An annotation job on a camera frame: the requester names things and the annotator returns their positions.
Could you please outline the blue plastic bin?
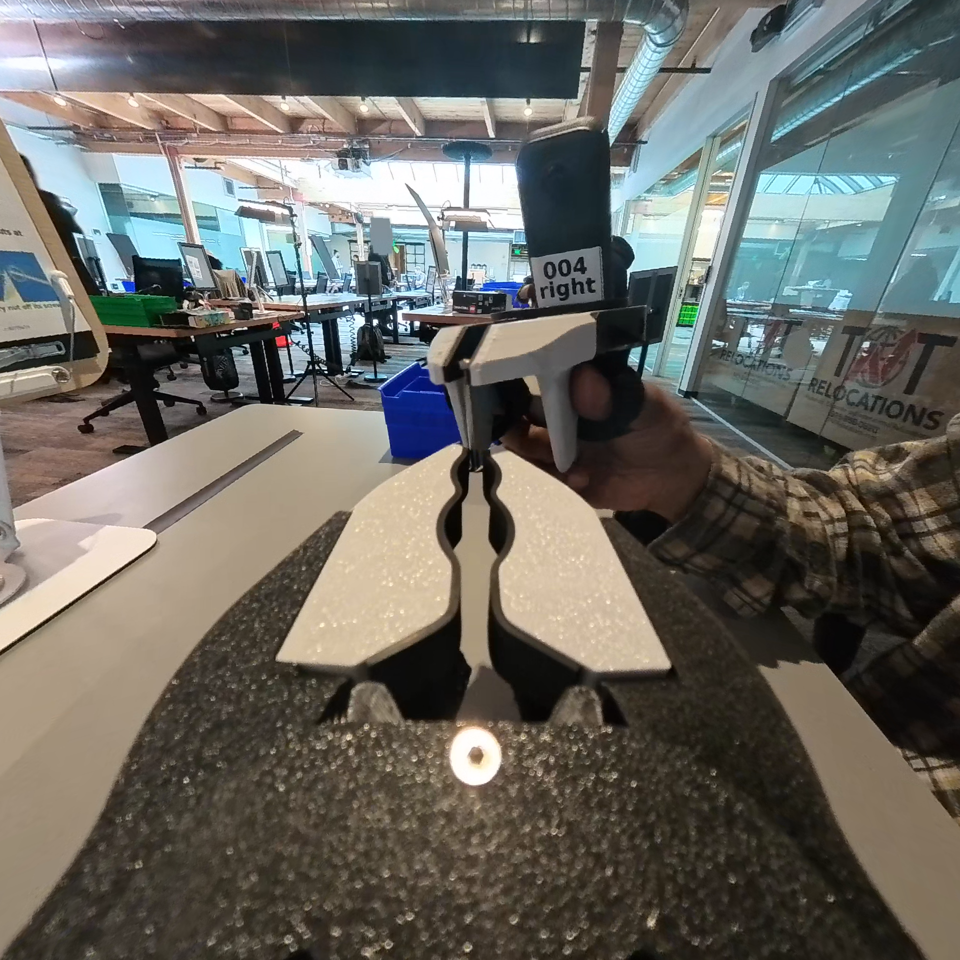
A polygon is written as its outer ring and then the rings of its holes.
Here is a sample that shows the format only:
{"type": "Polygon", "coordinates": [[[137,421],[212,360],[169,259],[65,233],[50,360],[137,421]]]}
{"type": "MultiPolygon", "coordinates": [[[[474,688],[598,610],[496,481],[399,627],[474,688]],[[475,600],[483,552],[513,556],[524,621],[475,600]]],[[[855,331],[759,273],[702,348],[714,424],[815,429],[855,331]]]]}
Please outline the blue plastic bin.
{"type": "Polygon", "coordinates": [[[394,459],[419,460],[460,443],[444,388],[432,382],[423,363],[410,363],[382,384],[379,398],[394,459]]]}

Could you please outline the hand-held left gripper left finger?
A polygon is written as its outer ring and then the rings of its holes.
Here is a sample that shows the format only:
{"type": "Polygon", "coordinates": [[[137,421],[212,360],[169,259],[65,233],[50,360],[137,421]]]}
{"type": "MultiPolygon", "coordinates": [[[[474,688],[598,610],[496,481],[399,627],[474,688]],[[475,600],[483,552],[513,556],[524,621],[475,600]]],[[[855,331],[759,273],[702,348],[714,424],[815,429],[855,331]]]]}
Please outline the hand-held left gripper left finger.
{"type": "Polygon", "coordinates": [[[463,448],[406,467],[360,499],[276,661],[330,676],[443,673],[462,658],[463,448]]]}

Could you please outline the black monitor on stand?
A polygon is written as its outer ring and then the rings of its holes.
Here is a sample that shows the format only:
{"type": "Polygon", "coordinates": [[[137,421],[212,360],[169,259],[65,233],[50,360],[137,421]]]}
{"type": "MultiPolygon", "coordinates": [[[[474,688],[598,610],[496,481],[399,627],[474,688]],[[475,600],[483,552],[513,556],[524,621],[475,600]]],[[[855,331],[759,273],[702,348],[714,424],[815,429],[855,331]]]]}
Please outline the black monitor on stand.
{"type": "Polygon", "coordinates": [[[644,340],[640,346],[636,371],[642,373],[651,345],[663,341],[678,267],[631,270],[627,277],[627,305],[644,307],[644,340]]]}

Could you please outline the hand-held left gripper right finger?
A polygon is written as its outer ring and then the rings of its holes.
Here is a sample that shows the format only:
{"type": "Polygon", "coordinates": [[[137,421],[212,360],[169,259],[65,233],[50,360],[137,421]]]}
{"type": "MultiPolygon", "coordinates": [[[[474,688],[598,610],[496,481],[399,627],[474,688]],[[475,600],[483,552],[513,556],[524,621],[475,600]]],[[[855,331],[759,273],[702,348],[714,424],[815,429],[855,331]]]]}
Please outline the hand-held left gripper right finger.
{"type": "Polygon", "coordinates": [[[510,451],[488,458],[488,649],[507,681],[662,676],[665,648],[620,558],[578,494],[510,451]]]}

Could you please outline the instruction sheet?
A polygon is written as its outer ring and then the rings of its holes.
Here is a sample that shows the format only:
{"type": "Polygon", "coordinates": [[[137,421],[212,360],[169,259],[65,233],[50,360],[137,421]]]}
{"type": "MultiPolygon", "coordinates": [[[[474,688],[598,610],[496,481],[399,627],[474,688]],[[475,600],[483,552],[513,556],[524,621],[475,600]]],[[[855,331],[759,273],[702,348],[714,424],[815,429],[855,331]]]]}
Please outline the instruction sheet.
{"type": "Polygon", "coordinates": [[[65,333],[55,268],[10,173],[1,170],[1,331],[2,341],[65,333]]]}

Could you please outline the black computer monitor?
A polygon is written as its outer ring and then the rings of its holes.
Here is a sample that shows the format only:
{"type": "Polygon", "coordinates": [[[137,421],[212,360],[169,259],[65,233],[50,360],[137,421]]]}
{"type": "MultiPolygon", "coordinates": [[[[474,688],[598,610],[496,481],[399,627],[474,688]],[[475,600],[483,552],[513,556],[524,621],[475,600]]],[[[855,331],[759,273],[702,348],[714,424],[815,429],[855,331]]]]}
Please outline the black computer monitor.
{"type": "Polygon", "coordinates": [[[184,298],[184,265],[179,258],[134,254],[130,259],[136,293],[184,298]]]}

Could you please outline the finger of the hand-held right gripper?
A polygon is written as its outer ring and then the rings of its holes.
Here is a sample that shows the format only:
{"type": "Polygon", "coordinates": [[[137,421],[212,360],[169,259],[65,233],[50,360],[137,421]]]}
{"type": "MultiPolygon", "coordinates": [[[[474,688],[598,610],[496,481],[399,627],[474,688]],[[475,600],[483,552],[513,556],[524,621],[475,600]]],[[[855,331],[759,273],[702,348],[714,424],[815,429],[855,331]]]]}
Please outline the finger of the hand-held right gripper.
{"type": "Polygon", "coordinates": [[[472,354],[472,449],[494,440],[496,387],[534,377],[554,458],[577,452],[578,417],[570,400],[571,370],[596,354],[593,313],[546,315],[487,328],[472,354]]]}
{"type": "Polygon", "coordinates": [[[427,349],[431,381],[442,386],[459,430],[462,446],[483,457],[489,446],[489,409],[484,388],[472,384],[471,364],[486,328],[442,328],[427,349]]]}

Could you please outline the upright display panel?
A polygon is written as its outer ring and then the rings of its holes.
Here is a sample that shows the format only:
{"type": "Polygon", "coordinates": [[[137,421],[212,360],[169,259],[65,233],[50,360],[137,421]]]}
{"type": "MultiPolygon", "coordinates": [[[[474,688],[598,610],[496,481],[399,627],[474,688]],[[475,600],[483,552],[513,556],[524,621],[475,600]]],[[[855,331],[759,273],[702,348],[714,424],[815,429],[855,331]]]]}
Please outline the upright display panel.
{"type": "Polygon", "coordinates": [[[208,251],[199,243],[177,243],[187,281],[199,291],[214,292],[217,281],[208,251]]]}

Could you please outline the printed cardboard box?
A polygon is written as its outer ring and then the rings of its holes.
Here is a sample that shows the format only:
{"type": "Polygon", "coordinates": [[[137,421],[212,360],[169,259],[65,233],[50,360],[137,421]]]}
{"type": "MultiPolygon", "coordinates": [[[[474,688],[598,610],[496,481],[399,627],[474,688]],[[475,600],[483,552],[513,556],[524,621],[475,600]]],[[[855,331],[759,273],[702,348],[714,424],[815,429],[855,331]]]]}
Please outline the printed cardboard box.
{"type": "Polygon", "coordinates": [[[786,420],[854,450],[940,436],[958,405],[958,317],[879,313],[835,326],[786,420]]]}
{"type": "Polygon", "coordinates": [[[705,382],[734,397],[785,416],[796,384],[784,358],[795,323],[782,317],[734,312],[712,333],[705,382]]]}

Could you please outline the person's right forearm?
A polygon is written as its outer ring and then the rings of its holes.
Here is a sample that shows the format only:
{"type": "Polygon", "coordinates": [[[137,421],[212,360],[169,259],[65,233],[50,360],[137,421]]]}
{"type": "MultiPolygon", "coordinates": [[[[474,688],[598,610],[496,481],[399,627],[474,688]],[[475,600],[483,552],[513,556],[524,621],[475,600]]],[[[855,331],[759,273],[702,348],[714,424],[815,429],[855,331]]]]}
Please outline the person's right forearm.
{"type": "Polygon", "coordinates": [[[942,435],[786,470],[715,448],[689,512],[650,545],[739,616],[788,606],[904,641],[848,690],[935,798],[959,813],[959,417],[942,435]]]}

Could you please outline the black floor lamp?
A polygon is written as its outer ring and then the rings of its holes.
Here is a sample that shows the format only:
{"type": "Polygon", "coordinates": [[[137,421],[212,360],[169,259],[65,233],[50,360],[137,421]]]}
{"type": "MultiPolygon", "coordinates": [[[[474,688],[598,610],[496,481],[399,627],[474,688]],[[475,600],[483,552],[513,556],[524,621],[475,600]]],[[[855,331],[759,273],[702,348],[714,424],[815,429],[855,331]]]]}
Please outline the black floor lamp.
{"type": "MultiPolygon", "coordinates": [[[[471,190],[472,190],[472,163],[474,160],[487,161],[491,157],[492,150],[489,145],[479,140],[470,139],[454,139],[441,147],[443,154],[449,160],[460,161],[463,164],[463,202],[462,209],[470,211],[471,190]]],[[[470,252],[470,228],[464,225],[460,228],[462,235],[462,252],[460,252],[460,273],[458,289],[466,291],[470,288],[468,281],[468,252],[470,252]]]]}

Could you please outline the person's right hand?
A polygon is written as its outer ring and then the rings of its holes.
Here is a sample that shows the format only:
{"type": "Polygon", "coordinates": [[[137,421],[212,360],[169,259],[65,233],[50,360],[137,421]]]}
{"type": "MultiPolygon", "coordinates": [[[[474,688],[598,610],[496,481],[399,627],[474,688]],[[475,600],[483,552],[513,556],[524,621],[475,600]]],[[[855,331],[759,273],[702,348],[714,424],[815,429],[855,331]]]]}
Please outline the person's right hand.
{"type": "Polygon", "coordinates": [[[676,398],[656,385],[643,387],[640,412],[624,435],[582,440],[567,472],[556,469],[538,409],[515,424],[502,444],[561,480],[594,508],[651,512],[670,524],[689,512],[713,462],[712,443],[691,426],[676,398]]]}

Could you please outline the green plastic crate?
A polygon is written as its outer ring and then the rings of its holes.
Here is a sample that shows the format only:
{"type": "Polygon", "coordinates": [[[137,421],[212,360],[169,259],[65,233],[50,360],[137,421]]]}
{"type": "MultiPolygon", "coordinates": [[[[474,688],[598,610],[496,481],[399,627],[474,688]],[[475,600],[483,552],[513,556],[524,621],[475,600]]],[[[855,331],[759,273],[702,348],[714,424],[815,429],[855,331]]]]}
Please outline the green plastic crate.
{"type": "Polygon", "coordinates": [[[163,316],[180,309],[180,304],[169,296],[127,293],[90,296],[89,300],[104,326],[161,328],[163,316]]]}

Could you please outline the silver air duct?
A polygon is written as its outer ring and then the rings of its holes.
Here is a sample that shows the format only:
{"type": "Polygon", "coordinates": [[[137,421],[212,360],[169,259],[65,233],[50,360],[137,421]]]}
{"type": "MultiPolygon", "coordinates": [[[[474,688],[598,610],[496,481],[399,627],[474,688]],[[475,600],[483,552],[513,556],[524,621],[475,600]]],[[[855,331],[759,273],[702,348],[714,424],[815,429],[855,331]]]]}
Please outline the silver air duct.
{"type": "Polygon", "coordinates": [[[688,1],[627,2],[624,21],[639,25],[643,37],[611,100],[607,121],[611,145],[680,40],[688,22],[688,11],[688,1]]]}

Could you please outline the wooden desk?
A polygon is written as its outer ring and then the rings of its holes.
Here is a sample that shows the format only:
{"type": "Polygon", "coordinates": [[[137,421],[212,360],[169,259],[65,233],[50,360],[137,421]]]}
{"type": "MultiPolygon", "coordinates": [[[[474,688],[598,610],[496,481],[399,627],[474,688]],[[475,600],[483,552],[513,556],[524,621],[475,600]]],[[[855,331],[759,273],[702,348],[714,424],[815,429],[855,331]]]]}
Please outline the wooden desk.
{"type": "Polygon", "coordinates": [[[281,305],[280,308],[257,310],[249,320],[233,320],[215,326],[137,328],[103,324],[112,358],[119,363],[127,378],[128,401],[136,404],[148,445],[167,441],[169,434],[160,410],[159,385],[154,381],[152,369],[139,354],[142,344],[184,340],[192,342],[201,356],[247,345],[255,370],[257,401],[264,404],[288,404],[276,338],[287,333],[295,320],[305,316],[302,308],[281,305]]]}

